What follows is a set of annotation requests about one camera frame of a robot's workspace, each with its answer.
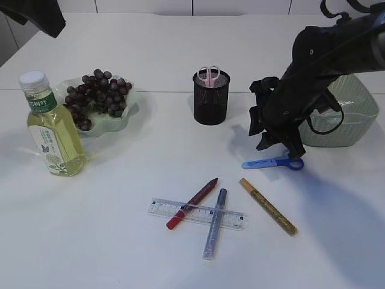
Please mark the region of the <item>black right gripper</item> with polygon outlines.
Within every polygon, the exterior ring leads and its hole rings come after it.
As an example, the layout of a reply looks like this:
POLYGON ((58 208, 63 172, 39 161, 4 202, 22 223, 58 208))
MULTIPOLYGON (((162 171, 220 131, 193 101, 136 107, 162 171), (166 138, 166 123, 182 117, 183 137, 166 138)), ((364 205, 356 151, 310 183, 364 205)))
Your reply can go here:
POLYGON ((307 122, 310 130, 327 135, 337 128, 318 131, 310 115, 314 110, 323 113, 329 109, 342 112, 329 85, 340 77, 334 66, 335 57, 346 41, 343 26, 307 26, 295 38, 292 61, 281 78, 265 77, 252 82, 256 106, 251 107, 250 135, 262 134, 258 151, 279 141, 289 150, 290 157, 302 157, 306 150, 299 126, 307 122))

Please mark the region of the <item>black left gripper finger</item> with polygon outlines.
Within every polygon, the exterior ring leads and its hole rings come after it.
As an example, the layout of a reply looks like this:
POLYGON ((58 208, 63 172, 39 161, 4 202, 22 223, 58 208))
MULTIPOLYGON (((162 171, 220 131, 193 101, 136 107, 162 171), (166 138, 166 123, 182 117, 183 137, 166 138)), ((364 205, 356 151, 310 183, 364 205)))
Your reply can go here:
POLYGON ((1 0, 1 12, 21 25, 31 22, 55 39, 66 26, 58 1, 1 0))

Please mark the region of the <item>blue black right robot arm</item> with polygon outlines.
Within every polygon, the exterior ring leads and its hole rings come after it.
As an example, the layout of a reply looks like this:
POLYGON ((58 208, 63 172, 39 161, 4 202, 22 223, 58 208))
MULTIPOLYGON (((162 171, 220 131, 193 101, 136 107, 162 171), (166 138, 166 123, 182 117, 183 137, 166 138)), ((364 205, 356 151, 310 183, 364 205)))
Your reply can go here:
POLYGON ((291 63, 281 78, 269 76, 253 81, 249 89, 256 105, 249 109, 249 135, 261 134, 258 151, 283 144, 290 158, 305 154, 299 127, 307 122, 315 134, 310 115, 314 110, 343 113, 328 87, 340 76, 384 70, 384 3, 365 7, 349 1, 362 17, 346 11, 332 13, 326 2, 320 10, 336 24, 307 26, 295 38, 291 63))

